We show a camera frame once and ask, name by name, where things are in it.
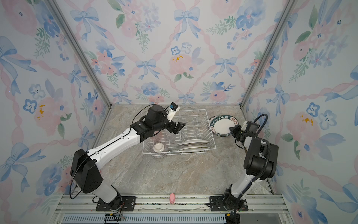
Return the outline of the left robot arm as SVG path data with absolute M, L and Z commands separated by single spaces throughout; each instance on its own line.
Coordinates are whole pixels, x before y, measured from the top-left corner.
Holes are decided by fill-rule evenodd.
M 185 123 L 173 121 L 180 110 L 180 106 L 175 103 L 171 103 L 167 108 L 149 105 L 146 109 L 147 114 L 138 121 L 133 121 L 119 136 L 96 148 L 87 151 L 81 148 L 75 152 L 70 175 L 83 193 L 93 194 L 108 205 L 121 204 L 120 193 L 107 184 L 100 173 L 104 165 L 130 147 L 154 137 L 163 130 L 178 134 L 185 126 Z

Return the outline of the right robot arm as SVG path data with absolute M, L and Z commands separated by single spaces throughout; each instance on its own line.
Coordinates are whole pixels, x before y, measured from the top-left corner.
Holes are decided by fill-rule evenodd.
M 246 121 L 243 126 L 237 125 L 229 130 L 235 140 L 247 150 L 243 164 L 245 173 L 226 189 L 223 197 L 225 209 L 232 211 L 239 208 L 239 204 L 244 201 L 243 196 L 253 184 L 274 176 L 279 147 L 258 137 L 260 125 L 254 122 Z

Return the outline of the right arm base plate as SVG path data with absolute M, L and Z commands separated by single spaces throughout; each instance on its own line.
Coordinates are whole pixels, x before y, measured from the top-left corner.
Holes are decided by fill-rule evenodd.
M 236 198 L 234 198 L 233 200 L 224 200 L 223 198 L 224 196 L 211 196 L 209 197 L 209 203 L 207 204 L 207 206 L 210 208 L 211 211 L 233 212 Z M 246 200 L 244 200 L 243 202 L 239 202 L 239 205 L 241 206 L 237 208 L 238 212 L 249 211 Z

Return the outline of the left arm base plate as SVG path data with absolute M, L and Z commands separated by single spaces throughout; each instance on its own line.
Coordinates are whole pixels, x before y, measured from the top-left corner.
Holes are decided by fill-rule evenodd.
M 105 203 L 101 198 L 96 202 L 96 211 L 134 211 L 136 204 L 135 196 L 117 196 L 112 202 Z

